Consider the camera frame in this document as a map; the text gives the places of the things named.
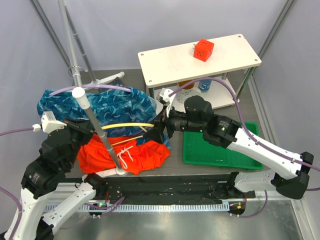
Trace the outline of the yellow clothes hanger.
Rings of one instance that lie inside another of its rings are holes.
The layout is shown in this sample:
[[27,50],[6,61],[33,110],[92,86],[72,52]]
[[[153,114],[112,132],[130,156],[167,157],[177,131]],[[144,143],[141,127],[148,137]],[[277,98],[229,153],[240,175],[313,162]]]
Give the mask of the yellow clothes hanger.
[[[126,128],[126,127],[139,127],[142,131],[144,131],[146,133],[147,130],[145,129],[145,127],[153,128],[154,125],[151,123],[142,123],[142,122],[125,122],[125,123],[115,123],[115,124],[105,125],[105,126],[102,126],[101,128],[102,128],[102,130],[109,130],[109,129],[114,129],[114,128]],[[142,135],[135,136],[135,137],[132,137],[129,139],[125,139],[125,140],[113,143],[112,146],[124,144],[124,143],[130,142],[130,141],[138,140],[138,139],[142,139],[142,138],[143,138]]]

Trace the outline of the orange shorts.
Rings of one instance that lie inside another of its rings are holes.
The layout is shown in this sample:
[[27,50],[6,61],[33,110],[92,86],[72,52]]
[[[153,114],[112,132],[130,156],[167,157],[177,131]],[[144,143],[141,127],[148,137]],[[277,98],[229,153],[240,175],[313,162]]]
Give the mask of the orange shorts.
[[[171,154],[170,149],[165,144],[159,144],[152,140],[142,144],[129,136],[111,137],[108,140],[122,168],[134,175],[161,167]],[[86,174],[102,172],[116,167],[112,157],[97,135],[94,135],[88,144],[80,148],[77,159],[81,171]]]

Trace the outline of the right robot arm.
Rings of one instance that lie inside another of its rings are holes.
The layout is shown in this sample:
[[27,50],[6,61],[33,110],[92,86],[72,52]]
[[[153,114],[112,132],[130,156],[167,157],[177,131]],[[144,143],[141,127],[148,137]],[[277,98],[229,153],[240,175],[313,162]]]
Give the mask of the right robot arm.
[[284,197],[300,200],[309,185],[309,171],[314,156],[309,152],[294,153],[282,149],[252,133],[244,124],[224,115],[214,114],[211,104],[200,96],[184,102],[184,112],[163,102],[153,127],[143,136],[164,143],[175,131],[201,133],[209,144],[246,155],[269,169],[267,171],[232,173],[226,193],[233,198],[251,191],[276,191]]

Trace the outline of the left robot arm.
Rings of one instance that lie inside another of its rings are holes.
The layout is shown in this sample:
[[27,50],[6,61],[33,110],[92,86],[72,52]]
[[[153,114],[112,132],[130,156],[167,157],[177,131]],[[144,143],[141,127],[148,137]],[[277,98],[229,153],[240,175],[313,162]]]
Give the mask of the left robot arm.
[[9,229],[2,240],[52,240],[59,228],[85,203],[102,199],[106,181],[96,173],[88,174],[80,186],[51,212],[44,208],[59,183],[71,171],[80,148],[94,135],[90,121],[65,119],[62,129],[49,131],[41,144],[39,157],[31,162],[21,181],[20,199]]

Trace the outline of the blue patterned shorts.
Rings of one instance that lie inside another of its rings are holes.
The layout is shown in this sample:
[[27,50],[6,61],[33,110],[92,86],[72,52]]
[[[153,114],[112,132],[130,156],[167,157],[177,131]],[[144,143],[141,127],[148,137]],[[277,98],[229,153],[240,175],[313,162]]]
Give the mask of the blue patterned shorts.
[[[129,88],[131,92],[112,89],[102,93],[87,93],[99,124],[104,127],[121,123],[153,123],[156,117],[157,104],[145,92]],[[47,89],[37,104],[41,117],[44,112],[53,112],[56,120],[73,122],[87,121],[89,118],[70,91],[51,95],[54,91]]]

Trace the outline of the purple clothes hanger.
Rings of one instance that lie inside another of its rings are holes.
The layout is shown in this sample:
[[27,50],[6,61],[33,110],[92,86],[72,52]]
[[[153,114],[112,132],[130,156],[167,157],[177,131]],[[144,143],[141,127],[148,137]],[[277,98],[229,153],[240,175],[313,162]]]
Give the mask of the purple clothes hanger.
[[[76,86],[69,86],[69,87],[65,87],[59,90],[55,90],[53,92],[51,92],[49,95],[50,96],[55,96],[58,95],[60,93],[63,92],[70,92],[72,91],[74,88],[76,88]],[[122,86],[116,86],[116,85],[110,85],[110,84],[84,84],[82,86],[82,88],[84,90],[89,90],[89,89],[111,89],[111,90],[120,90],[120,91],[124,91],[124,92],[128,92],[131,93],[132,90],[130,88],[126,88],[126,87],[122,87]]]

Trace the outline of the green plastic tray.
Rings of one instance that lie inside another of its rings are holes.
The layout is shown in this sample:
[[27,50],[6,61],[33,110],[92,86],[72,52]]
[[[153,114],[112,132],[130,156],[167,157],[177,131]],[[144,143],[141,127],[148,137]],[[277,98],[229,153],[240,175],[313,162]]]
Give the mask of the green plastic tray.
[[186,164],[246,170],[262,170],[264,165],[240,152],[213,146],[197,132],[183,134],[182,160]]

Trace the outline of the white patterned mug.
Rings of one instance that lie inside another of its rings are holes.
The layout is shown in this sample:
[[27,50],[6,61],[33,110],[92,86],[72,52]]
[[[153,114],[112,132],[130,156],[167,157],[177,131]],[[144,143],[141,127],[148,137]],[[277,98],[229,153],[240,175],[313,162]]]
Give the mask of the white patterned mug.
[[193,96],[199,96],[200,94],[201,91],[195,87],[195,83],[192,83],[177,92],[175,98],[178,102],[184,103],[186,99]]

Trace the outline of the dark blue book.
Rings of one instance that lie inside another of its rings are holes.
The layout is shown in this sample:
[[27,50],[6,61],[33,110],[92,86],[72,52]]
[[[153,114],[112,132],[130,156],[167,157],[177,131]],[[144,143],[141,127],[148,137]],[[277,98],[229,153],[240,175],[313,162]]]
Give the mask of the dark blue book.
[[112,80],[108,84],[112,85],[112,86],[122,87],[122,88],[126,88],[127,87],[119,77],[116,77],[114,80]]

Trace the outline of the blue cup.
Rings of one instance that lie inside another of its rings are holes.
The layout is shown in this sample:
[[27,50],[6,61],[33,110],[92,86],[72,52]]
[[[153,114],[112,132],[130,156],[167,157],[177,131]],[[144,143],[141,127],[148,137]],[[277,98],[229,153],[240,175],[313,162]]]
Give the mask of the blue cup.
[[210,90],[212,81],[208,80],[201,80],[198,82],[198,88],[202,93],[207,93]]

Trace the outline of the white two-tier shelf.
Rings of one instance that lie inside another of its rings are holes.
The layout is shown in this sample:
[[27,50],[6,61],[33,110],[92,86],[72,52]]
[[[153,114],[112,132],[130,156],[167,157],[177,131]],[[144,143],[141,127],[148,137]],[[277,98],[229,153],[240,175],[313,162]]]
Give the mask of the white two-tier shelf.
[[162,88],[177,89],[177,83],[216,76],[228,86],[227,75],[250,70],[262,61],[246,38],[238,33],[210,39],[214,44],[211,56],[202,61],[195,58],[196,42],[162,47],[137,54],[146,88],[155,98]]

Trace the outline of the red cube power socket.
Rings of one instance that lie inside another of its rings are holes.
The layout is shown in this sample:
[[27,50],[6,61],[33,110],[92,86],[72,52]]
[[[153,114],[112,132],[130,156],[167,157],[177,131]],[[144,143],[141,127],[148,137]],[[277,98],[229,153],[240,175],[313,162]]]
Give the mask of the red cube power socket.
[[215,44],[206,39],[201,39],[195,46],[193,57],[206,62],[212,55]]

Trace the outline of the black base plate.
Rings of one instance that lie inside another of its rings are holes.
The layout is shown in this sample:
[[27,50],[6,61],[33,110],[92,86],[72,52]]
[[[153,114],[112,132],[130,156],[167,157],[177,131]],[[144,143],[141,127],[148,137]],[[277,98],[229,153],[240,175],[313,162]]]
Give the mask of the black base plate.
[[216,203],[220,200],[254,198],[255,192],[237,190],[229,174],[107,177],[94,200],[115,203],[124,197],[126,204],[182,205],[191,201]]

